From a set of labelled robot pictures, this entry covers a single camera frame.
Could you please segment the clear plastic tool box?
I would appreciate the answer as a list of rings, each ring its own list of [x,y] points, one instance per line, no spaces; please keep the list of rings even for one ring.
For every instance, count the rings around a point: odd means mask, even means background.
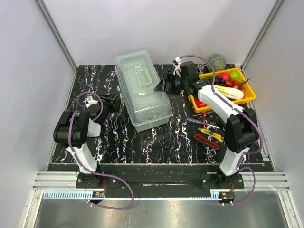
[[[117,56],[116,74],[122,100],[137,132],[167,124],[172,116],[168,96],[155,92],[160,78],[147,51]]]

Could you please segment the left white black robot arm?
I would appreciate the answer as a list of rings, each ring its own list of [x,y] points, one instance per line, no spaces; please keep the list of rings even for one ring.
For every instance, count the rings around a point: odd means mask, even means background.
[[[109,114],[118,112],[121,105],[120,92],[98,95],[94,92],[82,92],[77,96],[87,95],[83,104],[84,111],[64,111],[53,132],[54,142],[66,149],[75,159],[79,174],[76,186],[99,188],[105,187],[109,175],[101,175],[96,159],[87,145],[88,138],[102,135],[102,124]]]

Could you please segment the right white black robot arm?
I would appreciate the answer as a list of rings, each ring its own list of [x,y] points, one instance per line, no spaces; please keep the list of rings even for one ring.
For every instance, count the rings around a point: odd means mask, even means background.
[[[198,69],[192,61],[174,60],[174,71],[164,71],[154,88],[155,92],[178,95],[182,90],[208,105],[225,124],[224,142],[226,152],[219,171],[210,178],[212,184],[227,188],[236,179],[240,164],[250,147],[261,139],[257,127],[256,112],[233,103],[215,88],[213,82],[200,78]]]

